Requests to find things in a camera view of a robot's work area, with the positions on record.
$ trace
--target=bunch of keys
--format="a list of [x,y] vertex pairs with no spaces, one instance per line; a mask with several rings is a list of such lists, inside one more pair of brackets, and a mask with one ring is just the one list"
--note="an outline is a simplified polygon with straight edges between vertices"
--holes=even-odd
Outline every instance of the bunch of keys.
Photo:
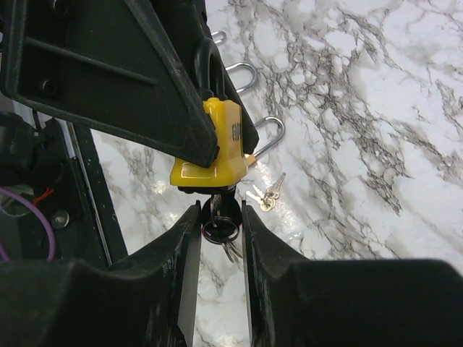
[[235,246],[242,214],[233,194],[215,194],[201,210],[202,234],[212,244],[221,244],[230,262],[238,263],[242,252]]
[[260,209],[263,212],[268,212],[272,210],[276,206],[276,201],[280,197],[280,188],[283,184],[283,180],[286,177],[286,172],[280,176],[278,181],[274,184],[269,186],[267,191],[264,193],[262,192],[255,184],[252,186],[258,195],[255,195],[252,192],[247,191],[246,195],[251,199],[254,199],[256,202],[259,203]]

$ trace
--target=yellow plastic casing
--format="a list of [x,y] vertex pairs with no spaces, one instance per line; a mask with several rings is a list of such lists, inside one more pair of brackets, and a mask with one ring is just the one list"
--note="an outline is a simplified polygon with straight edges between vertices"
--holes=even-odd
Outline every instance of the yellow plastic casing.
[[171,185],[178,187],[228,187],[247,174],[248,160],[242,146],[241,107],[231,100],[209,98],[203,101],[204,111],[216,127],[220,150],[210,168],[202,168],[175,158]]

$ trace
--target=marble surface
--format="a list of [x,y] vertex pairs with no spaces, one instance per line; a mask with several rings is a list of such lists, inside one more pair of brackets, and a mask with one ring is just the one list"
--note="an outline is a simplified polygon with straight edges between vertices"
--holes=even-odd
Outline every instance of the marble surface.
[[[250,201],[266,225],[311,259],[432,257],[463,273],[463,1],[207,5],[212,31],[229,36],[225,65],[260,70],[242,97],[252,117],[286,123],[238,186],[244,199],[287,173],[274,210]],[[95,142],[130,252],[198,198],[169,186],[173,158],[97,132]],[[242,264],[204,241],[195,346],[248,345]]]

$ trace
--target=cable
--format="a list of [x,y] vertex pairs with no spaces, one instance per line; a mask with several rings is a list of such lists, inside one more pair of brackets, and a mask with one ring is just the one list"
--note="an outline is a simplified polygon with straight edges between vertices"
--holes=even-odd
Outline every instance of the cable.
[[[0,187],[0,193],[5,194],[8,197],[11,197],[12,199],[15,199],[18,202],[21,202],[25,207],[27,207],[30,210],[30,212],[37,216],[38,220],[42,223],[43,227],[45,228],[48,237],[48,257],[46,259],[52,260],[55,256],[56,240],[53,234],[53,229],[51,228],[49,221],[46,219],[43,213],[36,206],[34,206],[33,203],[27,201],[24,197],[20,196],[19,194],[16,194],[3,187]],[[1,244],[0,255],[5,261],[10,261],[8,254],[5,252]]]

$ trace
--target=padlock shackle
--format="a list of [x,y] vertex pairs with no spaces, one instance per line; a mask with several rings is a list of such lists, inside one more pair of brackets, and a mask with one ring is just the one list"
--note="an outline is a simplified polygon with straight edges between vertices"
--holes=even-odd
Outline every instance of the padlock shackle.
[[220,100],[226,100],[224,66],[218,48],[210,38],[202,38],[199,41],[194,64],[201,99],[207,100],[215,96]]

